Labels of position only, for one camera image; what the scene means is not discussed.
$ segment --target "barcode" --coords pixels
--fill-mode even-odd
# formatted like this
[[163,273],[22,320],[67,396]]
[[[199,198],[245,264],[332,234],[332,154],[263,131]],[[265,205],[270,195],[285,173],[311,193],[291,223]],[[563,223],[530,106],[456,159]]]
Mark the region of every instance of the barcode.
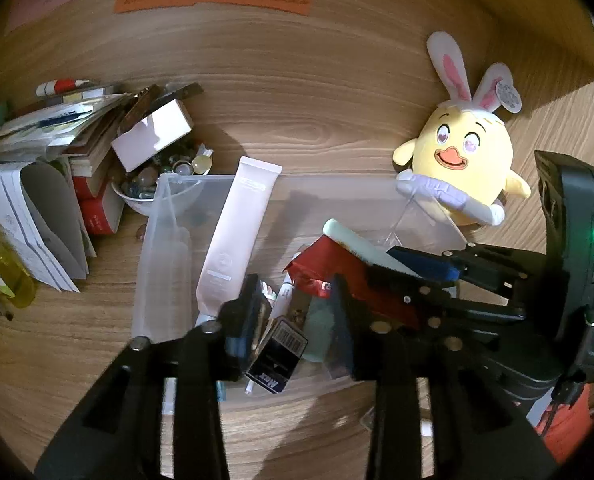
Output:
[[297,357],[301,357],[308,344],[308,340],[295,332],[285,321],[279,323],[277,330],[272,334],[272,338],[277,340],[282,346],[285,346]]

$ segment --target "black barcode box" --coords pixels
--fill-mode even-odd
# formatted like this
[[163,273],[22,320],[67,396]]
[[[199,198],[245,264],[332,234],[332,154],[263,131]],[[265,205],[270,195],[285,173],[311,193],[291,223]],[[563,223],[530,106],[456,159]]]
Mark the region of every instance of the black barcode box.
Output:
[[256,348],[246,376],[274,394],[281,393],[307,344],[298,328],[285,317],[278,317]]

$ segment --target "pink inner ear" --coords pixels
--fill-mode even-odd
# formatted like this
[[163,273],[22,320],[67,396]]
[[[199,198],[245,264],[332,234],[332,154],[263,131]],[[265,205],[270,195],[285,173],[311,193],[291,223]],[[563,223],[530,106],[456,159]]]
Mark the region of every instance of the pink inner ear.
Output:
[[503,79],[504,79],[503,77],[495,77],[493,79],[493,83],[490,85],[490,90],[488,90],[488,92],[486,92],[484,94],[484,96],[481,98],[481,102],[479,103],[479,106],[488,110],[488,108],[497,104],[497,102],[498,102],[497,96],[496,96],[496,92],[494,90],[496,88],[496,84],[499,83]]
[[450,79],[450,82],[453,85],[455,85],[455,88],[459,93],[459,99],[463,99],[464,101],[470,101],[470,94],[466,90],[463,81],[459,77],[457,67],[455,67],[455,64],[452,62],[452,58],[448,56],[448,54],[443,55],[443,69],[446,71],[446,74],[448,75],[448,79]]

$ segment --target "white box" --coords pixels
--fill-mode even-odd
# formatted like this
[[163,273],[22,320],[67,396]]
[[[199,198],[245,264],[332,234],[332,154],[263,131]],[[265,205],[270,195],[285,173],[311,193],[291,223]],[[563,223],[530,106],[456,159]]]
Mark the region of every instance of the white box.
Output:
[[158,108],[117,137],[112,148],[126,171],[132,171],[192,130],[184,104],[175,99]]

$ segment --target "yellow plush toy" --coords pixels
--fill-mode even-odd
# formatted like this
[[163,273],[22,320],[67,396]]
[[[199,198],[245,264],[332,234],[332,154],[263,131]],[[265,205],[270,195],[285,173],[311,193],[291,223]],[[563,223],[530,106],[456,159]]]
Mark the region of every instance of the yellow plush toy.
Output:
[[[501,190],[530,196],[526,181],[510,169],[512,144],[506,126],[492,113],[500,106],[500,89],[515,92],[512,74],[503,63],[490,66],[473,98],[455,40],[446,32],[435,32],[427,47],[450,100],[438,106],[417,139],[395,150],[395,164],[413,161],[412,170],[398,179],[416,180],[430,189],[457,225],[498,225],[505,215],[497,200]],[[518,95],[509,98],[512,103]]]

